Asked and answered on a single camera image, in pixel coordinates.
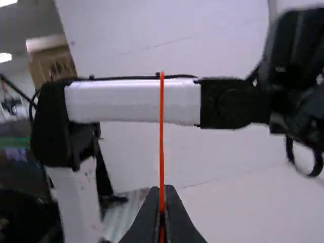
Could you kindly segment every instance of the floor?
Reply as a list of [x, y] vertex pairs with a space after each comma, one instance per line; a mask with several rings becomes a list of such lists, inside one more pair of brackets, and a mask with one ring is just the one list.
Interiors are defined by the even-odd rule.
[[[131, 226], [148, 189], [108, 209], [106, 237], [118, 242]], [[207, 242], [322, 242], [324, 180], [306, 179], [289, 165], [178, 189]]]

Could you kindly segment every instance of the ceiling light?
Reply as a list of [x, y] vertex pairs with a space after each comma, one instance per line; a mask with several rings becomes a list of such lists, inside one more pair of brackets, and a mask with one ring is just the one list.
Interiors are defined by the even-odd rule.
[[10, 5], [10, 4], [16, 4], [18, 0], [0, 0], [0, 8]]
[[0, 63], [9, 62], [12, 60], [12, 55], [9, 53], [0, 53]]

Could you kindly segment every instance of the cardboard box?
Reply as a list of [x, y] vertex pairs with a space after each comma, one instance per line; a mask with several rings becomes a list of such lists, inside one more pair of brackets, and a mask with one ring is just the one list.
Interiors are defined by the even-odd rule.
[[77, 76], [65, 36], [29, 39], [26, 46], [31, 57], [30, 74], [37, 90], [46, 82]]

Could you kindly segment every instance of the orange line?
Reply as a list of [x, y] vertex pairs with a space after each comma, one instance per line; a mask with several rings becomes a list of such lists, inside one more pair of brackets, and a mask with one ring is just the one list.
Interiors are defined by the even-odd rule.
[[161, 226], [160, 228], [160, 243], [165, 243], [165, 228], [164, 226]]
[[164, 215], [164, 72], [160, 73], [160, 212]]

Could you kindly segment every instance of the ceiling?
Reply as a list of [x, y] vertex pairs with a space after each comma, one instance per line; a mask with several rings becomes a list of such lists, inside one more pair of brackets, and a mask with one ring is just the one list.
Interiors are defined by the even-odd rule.
[[26, 39], [63, 33], [54, 0], [18, 0], [0, 8], [0, 53], [13, 60], [0, 63], [0, 72], [14, 72], [27, 65]]

